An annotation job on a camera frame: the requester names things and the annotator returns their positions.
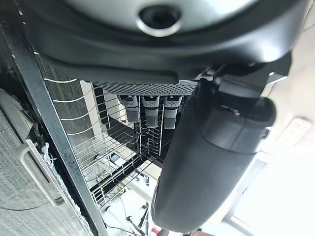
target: wire basket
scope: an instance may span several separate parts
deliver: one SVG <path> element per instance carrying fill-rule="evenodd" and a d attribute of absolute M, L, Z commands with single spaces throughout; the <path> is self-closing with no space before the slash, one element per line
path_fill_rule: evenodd
<path fill-rule="evenodd" d="M 140 97 L 137 98 L 139 122 L 129 123 L 117 95 L 71 79 L 47 65 L 37 54 L 36 58 L 91 197 L 101 211 L 158 161 L 163 102 L 159 103 L 156 128 L 146 126 Z"/>

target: textured surface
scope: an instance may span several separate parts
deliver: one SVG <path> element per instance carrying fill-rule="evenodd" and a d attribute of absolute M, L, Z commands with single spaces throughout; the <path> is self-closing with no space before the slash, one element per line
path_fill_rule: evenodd
<path fill-rule="evenodd" d="M 98 84 L 104 90 L 119 95 L 139 96 L 168 96 L 191 95 L 196 87 L 196 82 L 180 81 L 178 84 L 127 84 L 127 83 L 103 83 Z"/>
<path fill-rule="evenodd" d="M 17 136 L 0 112 L 0 206 L 7 208 L 30 208 L 48 202 L 35 182 L 16 158 L 21 145 Z M 54 197 L 59 193 L 48 184 Z M 79 221 L 67 206 L 42 206 L 29 211 L 0 209 L 0 236 L 83 236 Z"/>

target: cable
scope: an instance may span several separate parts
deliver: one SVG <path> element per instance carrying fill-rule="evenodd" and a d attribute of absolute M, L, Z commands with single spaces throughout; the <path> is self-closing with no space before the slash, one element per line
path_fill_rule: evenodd
<path fill-rule="evenodd" d="M 91 170 L 91 172 L 90 172 L 90 173 L 88 173 L 86 176 L 88 176 L 89 174 L 91 174 L 91 173 L 93 172 L 93 170 L 94 170 L 94 166 L 92 166 L 92 170 Z"/>
<path fill-rule="evenodd" d="M 130 231 L 128 231 L 128 230 L 123 230 L 123 229 L 118 228 L 118 227 L 112 227 L 112 226 L 109 226 L 109 225 L 108 225 L 108 224 L 106 224 L 106 223 L 105 223 L 105 225 L 106 225 L 108 228 L 117 229 L 117 230 L 121 230 L 121 231 L 127 232 L 127 233 L 132 234 L 132 235 L 141 236 L 141 235 L 135 234 L 135 233 L 133 233 L 133 232 L 130 232 Z"/>
<path fill-rule="evenodd" d="M 11 211 L 25 211 L 25 210 L 33 210 L 33 209 L 36 209 L 36 208 L 39 208 L 39 207 L 43 207 L 43 206 L 48 205 L 48 204 L 50 204 L 50 203 L 45 203 L 43 205 L 35 206 L 35 207 L 27 208 L 27 209 L 11 209 L 11 208 L 6 208 L 6 207 L 0 206 L 0 209 L 11 210 Z"/>

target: perforated panel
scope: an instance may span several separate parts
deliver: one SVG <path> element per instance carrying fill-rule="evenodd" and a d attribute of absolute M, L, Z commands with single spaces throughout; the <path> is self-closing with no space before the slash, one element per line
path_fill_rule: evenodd
<path fill-rule="evenodd" d="M 109 93 L 118 95 L 138 96 L 189 96 L 195 89 L 197 82 L 182 80 L 178 84 L 127 84 L 127 83 L 103 83 L 97 84 Z"/>

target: black cable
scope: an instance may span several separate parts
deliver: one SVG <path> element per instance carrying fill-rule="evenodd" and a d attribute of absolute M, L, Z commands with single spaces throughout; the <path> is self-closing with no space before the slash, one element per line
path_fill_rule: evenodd
<path fill-rule="evenodd" d="M 108 224 L 105 224 L 105 225 L 106 225 L 108 228 L 117 229 L 117 230 L 121 230 L 121 231 L 127 232 L 127 233 L 132 234 L 132 235 L 141 236 L 141 235 L 135 234 L 135 233 L 133 233 L 133 232 L 130 232 L 130 231 L 128 231 L 128 230 L 124 230 L 124 229 L 121 229 L 121 228 L 118 228 L 118 227 L 109 226 Z"/>
<path fill-rule="evenodd" d="M 26 209 L 11 209 L 11 208 L 6 208 L 6 207 L 0 206 L 0 209 L 11 210 L 11 211 L 25 211 L 25 210 L 33 210 L 33 209 L 36 209 L 36 208 L 39 208 L 39 207 L 43 207 L 43 206 L 48 205 L 48 204 L 50 204 L 50 203 L 45 203 L 45 204 L 40 205 L 40 206 L 35 206 L 35 207 L 31 207 L 31 208 L 26 208 Z"/>

